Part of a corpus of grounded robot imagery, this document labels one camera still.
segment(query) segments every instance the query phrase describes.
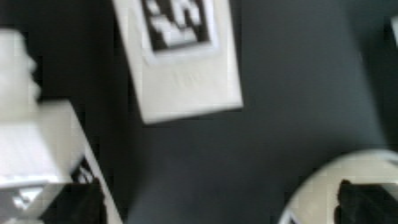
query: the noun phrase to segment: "white curved object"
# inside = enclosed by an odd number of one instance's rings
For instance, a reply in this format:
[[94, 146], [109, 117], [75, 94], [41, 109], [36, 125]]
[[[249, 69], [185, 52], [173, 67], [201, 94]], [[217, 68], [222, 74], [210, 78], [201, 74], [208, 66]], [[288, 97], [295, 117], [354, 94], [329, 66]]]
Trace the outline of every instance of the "white curved object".
[[389, 150], [364, 150], [338, 158], [304, 182], [279, 220], [279, 224], [334, 224], [340, 183], [398, 183], [398, 154]]
[[37, 111], [39, 87], [30, 73], [36, 64], [18, 31], [0, 29], [0, 120], [23, 119]]

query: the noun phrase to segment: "black and white pattern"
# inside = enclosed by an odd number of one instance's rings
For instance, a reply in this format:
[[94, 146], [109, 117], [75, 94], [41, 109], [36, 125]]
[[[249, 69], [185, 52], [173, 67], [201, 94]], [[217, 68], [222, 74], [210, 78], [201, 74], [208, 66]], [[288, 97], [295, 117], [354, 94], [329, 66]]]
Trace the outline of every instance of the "black and white pattern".
[[78, 167], [71, 173], [71, 179], [75, 183], [89, 184], [94, 181], [94, 173], [91, 170], [87, 159], [84, 158]]
[[208, 0], [141, 0], [153, 54], [212, 45]]

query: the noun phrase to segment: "black and white object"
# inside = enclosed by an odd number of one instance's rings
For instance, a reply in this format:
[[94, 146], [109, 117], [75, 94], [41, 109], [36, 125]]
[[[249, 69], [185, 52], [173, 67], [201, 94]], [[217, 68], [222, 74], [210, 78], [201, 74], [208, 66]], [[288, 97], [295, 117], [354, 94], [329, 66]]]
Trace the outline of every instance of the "black and white object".
[[244, 106], [228, 0], [114, 0], [146, 123]]

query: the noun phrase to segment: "white object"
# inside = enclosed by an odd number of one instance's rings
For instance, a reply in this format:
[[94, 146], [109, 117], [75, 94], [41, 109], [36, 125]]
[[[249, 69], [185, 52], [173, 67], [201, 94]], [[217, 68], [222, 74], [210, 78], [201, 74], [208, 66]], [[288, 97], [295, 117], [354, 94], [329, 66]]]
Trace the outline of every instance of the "white object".
[[0, 120], [18, 120], [36, 113], [39, 87], [30, 77], [34, 67], [23, 36], [14, 30], [0, 29]]
[[114, 5], [144, 122], [240, 108], [228, 0], [114, 0]]
[[[94, 176], [101, 182], [109, 223], [123, 224], [114, 198], [69, 102], [46, 102], [43, 104], [39, 107], [37, 122], [41, 126], [43, 138], [50, 146], [48, 154], [52, 155], [61, 173], [71, 172], [77, 168], [80, 160], [85, 158]], [[46, 186], [43, 194], [39, 195], [39, 200], [36, 200], [36, 203], [25, 211], [27, 216], [32, 217], [34, 214], [41, 214], [43, 208], [46, 208], [59, 191], [61, 187]]]
[[279, 220], [279, 224], [334, 224], [340, 183], [398, 184], [398, 154], [364, 150], [338, 158], [304, 182]]
[[395, 40], [398, 45], [398, 16], [391, 18], [391, 26], [393, 26], [393, 33], [395, 33]]

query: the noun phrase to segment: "black surface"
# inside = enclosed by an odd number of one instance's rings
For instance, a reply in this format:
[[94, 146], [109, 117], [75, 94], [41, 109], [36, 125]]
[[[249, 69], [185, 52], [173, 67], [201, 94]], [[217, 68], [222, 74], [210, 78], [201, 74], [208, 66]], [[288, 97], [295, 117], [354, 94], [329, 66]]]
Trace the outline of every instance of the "black surface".
[[7, 2], [43, 99], [71, 99], [126, 223], [277, 223], [318, 166], [386, 146], [343, 4], [233, 1], [245, 109], [146, 127], [110, 1]]
[[391, 30], [398, 2], [352, 0], [345, 1], [343, 5], [377, 98], [386, 136], [391, 147], [398, 148], [398, 47]]

